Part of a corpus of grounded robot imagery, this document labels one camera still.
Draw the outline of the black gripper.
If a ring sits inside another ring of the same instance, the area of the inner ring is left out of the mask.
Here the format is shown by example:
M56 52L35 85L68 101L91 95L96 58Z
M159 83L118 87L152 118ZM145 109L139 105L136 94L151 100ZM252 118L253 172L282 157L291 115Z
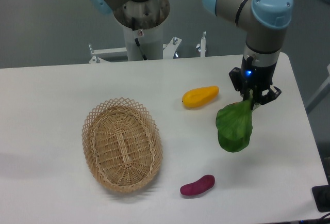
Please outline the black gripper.
M245 48L243 51L243 60L241 69L233 68L229 72L230 80L236 91L241 92L244 89L244 79L247 81L247 87L253 90L259 97L259 104L265 105L276 100L282 91L272 85L272 77L279 58L280 50L270 54L263 54Z

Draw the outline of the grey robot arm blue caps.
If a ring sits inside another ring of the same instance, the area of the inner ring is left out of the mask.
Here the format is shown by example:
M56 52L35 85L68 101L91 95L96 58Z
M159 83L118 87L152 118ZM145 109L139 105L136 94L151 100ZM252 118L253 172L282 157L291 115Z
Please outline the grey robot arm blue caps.
M113 13L124 28L130 61L162 59L161 26L168 18L168 0L90 0L99 12ZM293 0L202 0L211 14L245 30L242 64L230 71L236 91L252 107L274 101L281 90L272 77L291 22Z

